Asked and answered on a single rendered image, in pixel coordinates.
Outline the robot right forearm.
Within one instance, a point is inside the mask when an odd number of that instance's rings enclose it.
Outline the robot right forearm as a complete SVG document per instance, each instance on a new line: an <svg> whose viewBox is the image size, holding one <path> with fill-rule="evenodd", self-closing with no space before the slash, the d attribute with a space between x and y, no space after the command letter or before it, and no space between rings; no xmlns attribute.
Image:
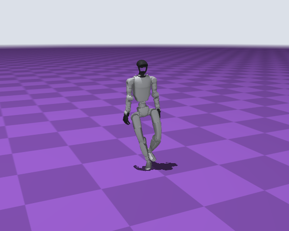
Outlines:
<svg viewBox="0 0 289 231"><path fill-rule="evenodd" d="M125 108L125 111L124 111L124 114L127 115L127 113L130 113L131 111L131 102L128 101L129 97L127 96L126 97L126 108Z"/></svg>

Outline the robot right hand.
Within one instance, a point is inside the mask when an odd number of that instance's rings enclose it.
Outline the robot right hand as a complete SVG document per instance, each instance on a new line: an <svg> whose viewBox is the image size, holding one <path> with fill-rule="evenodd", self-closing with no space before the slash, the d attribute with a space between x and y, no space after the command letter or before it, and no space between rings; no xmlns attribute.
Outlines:
<svg viewBox="0 0 289 231"><path fill-rule="evenodd" d="M123 117L123 121L125 124L129 125L130 122L128 121L128 116L129 116L129 113L127 113L127 115L124 114L124 117Z"/></svg>

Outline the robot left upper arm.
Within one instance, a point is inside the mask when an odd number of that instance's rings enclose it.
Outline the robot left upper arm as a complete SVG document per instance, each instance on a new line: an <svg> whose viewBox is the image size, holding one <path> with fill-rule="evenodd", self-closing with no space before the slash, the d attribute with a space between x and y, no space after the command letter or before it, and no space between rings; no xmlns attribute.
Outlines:
<svg viewBox="0 0 289 231"><path fill-rule="evenodd" d="M151 77L152 97L156 98L159 96L159 93L157 92L157 79L153 76L150 77Z"/></svg>

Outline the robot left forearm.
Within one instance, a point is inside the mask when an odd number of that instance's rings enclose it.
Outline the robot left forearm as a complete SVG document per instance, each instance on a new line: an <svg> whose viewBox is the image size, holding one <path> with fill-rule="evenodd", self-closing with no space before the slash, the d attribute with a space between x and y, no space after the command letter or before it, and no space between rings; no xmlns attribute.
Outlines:
<svg viewBox="0 0 289 231"><path fill-rule="evenodd" d="M153 100L154 100L154 104L155 104L156 110L157 110L158 108L160 109L159 97L156 97L156 98L154 98Z"/></svg>

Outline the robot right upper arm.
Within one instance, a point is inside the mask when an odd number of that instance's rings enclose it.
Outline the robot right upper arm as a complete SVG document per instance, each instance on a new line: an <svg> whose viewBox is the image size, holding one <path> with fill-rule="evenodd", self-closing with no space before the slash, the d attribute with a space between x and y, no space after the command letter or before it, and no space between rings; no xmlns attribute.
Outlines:
<svg viewBox="0 0 289 231"><path fill-rule="evenodd" d="M127 96L129 97L128 101L133 100L133 95L131 95L133 84L134 84L134 78L129 78L126 80L126 93L127 93Z"/></svg>

